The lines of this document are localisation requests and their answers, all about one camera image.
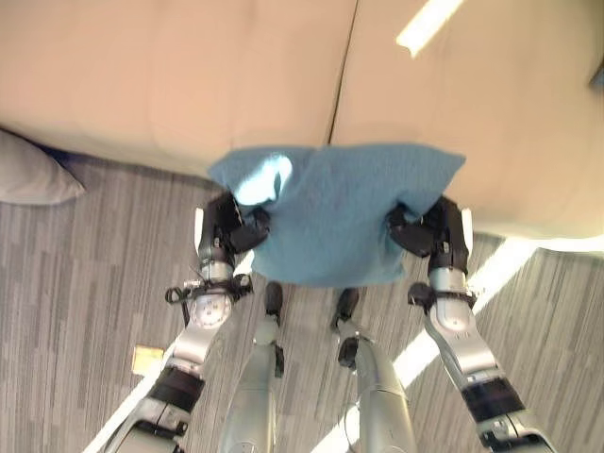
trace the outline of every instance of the gray carpet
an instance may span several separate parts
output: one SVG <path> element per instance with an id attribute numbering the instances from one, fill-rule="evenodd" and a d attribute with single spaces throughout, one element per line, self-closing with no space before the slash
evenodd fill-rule
<path id="1" fill-rule="evenodd" d="M 165 347 L 181 329 L 168 286 L 193 273 L 193 208 L 213 189 L 185 176 L 76 158 L 88 193 L 53 208 L 0 205 L 0 451 L 78 452 L 138 381 L 135 344 Z M 471 270 L 500 244 L 478 236 Z M 395 357 L 421 330 L 409 277 L 371 288 L 360 323 Z M 265 281 L 228 322 L 221 360 L 183 445 L 215 452 L 228 400 L 261 313 Z M 308 453 L 354 401 L 327 324 L 332 291 L 285 288 L 277 452 Z M 604 451 L 604 261 L 539 251 L 478 317 L 518 392 L 561 452 Z M 435 361 L 408 389 L 420 451 L 483 451 Z"/>

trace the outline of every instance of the gray pillow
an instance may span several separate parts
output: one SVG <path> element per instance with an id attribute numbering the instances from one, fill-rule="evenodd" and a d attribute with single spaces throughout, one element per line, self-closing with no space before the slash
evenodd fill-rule
<path id="1" fill-rule="evenodd" d="M 54 205 L 84 188 L 41 149 L 0 130 L 0 202 Z"/>

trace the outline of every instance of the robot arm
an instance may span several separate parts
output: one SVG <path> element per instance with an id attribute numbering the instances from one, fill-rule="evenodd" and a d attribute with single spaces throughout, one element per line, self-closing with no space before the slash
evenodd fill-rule
<path id="1" fill-rule="evenodd" d="M 249 276 L 233 276 L 235 255 L 268 235 L 268 215 L 258 209 L 252 216 L 246 224 L 230 193 L 204 208 L 200 278 L 166 293 L 169 303 L 182 304 L 185 328 L 154 387 L 113 434 L 105 453 L 184 453 L 177 438 L 187 431 L 204 389 L 203 365 L 213 339 L 232 304 L 252 291 Z"/>
<path id="2" fill-rule="evenodd" d="M 415 223 L 407 222 L 405 212 L 399 206 L 389 214 L 391 237 L 416 256 L 430 256 L 430 284 L 411 286 L 409 302 L 423 307 L 426 330 L 477 423 L 482 444 L 497 452 L 555 453 L 478 333 L 472 312 L 476 298 L 465 281 L 468 250 L 457 205 L 441 197 Z"/>

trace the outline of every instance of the beige couch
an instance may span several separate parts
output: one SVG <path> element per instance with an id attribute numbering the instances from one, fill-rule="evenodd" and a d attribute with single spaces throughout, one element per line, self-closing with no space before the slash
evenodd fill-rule
<path id="1" fill-rule="evenodd" d="M 604 2 L 466 0 L 413 58 L 425 2 L 0 0 L 0 126 L 198 175 L 252 144 L 428 143 L 467 156 L 447 194 L 478 229 L 602 234 Z"/>

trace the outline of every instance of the blue cloth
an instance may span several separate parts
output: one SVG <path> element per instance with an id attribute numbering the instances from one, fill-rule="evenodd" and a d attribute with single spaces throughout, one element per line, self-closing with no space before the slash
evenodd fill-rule
<path id="1" fill-rule="evenodd" d="M 592 78 L 592 85 L 598 88 L 604 87 L 604 61 L 602 61 L 600 68 L 596 71 L 594 78 Z"/>
<path id="2" fill-rule="evenodd" d="M 419 144 L 257 147 L 210 168 L 242 206 L 262 206 L 271 232 L 252 267 L 267 278 L 347 288 L 403 275 L 386 214 L 397 202 L 425 213 L 464 158 Z"/>

